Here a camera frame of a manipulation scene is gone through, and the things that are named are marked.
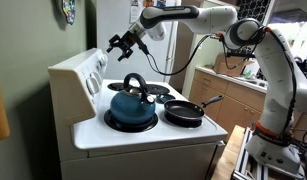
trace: white robotic arm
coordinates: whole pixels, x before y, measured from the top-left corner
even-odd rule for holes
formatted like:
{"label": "white robotic arm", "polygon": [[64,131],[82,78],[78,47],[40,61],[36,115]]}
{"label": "white robotic arm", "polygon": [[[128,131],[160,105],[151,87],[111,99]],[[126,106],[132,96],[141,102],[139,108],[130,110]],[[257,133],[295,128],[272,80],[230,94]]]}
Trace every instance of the white robotic arm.
{"label": "white robotic arm", "polygon": [[130,47],[138,43],[148,54],[141,38],[147,33],[153,40],[161,40],[165,33],[162,21],[169,20],[185,23],[196,34],[220,33],[220,40],[232,50],[243,46],[254,48],[269,86],[261,118],[246,150],[260,164],[294,178],[303,178],[299,156],[289,145],[289,130],[293,123],[293,107],[297,111],[307,111],[307,80],[282,34],[262,26],[255,19],[237,21],[233,7],[149,7],[122,38],[116,35],[110,40],[108,52],[119,47],[123,51],[119,58],[122,60],[131,55]]}

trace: kettle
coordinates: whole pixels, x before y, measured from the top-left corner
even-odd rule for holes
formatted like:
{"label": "kettle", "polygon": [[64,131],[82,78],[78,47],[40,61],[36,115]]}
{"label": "kettle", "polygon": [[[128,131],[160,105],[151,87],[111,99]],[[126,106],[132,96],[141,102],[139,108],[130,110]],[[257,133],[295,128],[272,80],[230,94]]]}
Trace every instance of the kettle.
{"label": "kettle", "polygon": [[[135,78],[140,87],[130,86],[131,78]],[[148,94],[143,77],[130,73],[124,78],[123,87],[111,100],[112,116],[120,123],[134,126],[150,121],[155,113],[155,99]]]}

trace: kettle handle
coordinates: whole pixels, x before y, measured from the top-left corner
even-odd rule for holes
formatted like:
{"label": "kettle handle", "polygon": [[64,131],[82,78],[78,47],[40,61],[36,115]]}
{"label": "kettle handle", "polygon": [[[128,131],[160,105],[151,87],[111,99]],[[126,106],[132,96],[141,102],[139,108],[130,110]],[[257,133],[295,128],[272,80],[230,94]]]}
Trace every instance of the kettle handle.
{"label": "kettle handle", "polygon": [[131,78],[136,79],[139,84],[140,84],[140,89],[141,89],[141,102],[146,101],[147,103],[154,103],[154,101],[152,101],[149,97],[149,94],[147,93],[147,86],[146,86],[146,82],[143,79],[143,77],[137,73],[130,73],[127,76],[125,76],[124,78],[124,83],[123,83],[123,87],[124,89],[128,88],[130,85],[130,80]]}

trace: white refrigerator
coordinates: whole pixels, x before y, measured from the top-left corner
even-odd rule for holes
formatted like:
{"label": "white refrigerator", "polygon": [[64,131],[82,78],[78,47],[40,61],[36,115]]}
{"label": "white refrigerator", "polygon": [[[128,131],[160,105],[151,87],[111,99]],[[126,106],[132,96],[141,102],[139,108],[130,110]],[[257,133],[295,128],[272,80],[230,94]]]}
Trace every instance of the white refrigerator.
{"label": "white refrigerator", "polygon": [[[166,0],[166,6],[181,5],[181,0]],[[108,56],[108,66],[105,79],[124,79],[129,73],[138,73],[146,81],[169,82],[170,76],[163,76],[154,72],[142,51],[135,44],[133,54],[128,59],[118,61],[122,51],[114,48],[110,53],[109,39],[115,34],[120,37],[131,26],[131,0],[97,0],[97,48],[105,51]],[[176,48],[177,21],[165,21],[166,35],[162,41],[153,41],[148,35],[142,38],[148,50],[154,56],[160,71],[171,73]]]}

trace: black frying pan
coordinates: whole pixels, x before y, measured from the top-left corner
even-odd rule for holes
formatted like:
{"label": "black frying pan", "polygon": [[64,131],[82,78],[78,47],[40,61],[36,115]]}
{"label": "black frying pan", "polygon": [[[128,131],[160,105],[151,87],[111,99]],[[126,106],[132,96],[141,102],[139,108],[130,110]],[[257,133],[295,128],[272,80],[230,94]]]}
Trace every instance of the black frying pan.
{"label": "black frying pan", "polygon": [[207,105],[220,101],[223,96],[216,96],[209,101],[202,102],[201,107],[188,101],[169,100],[164,103],[165,118],[179,126],[183,127],[198,127],[202,123],[204,110]]}

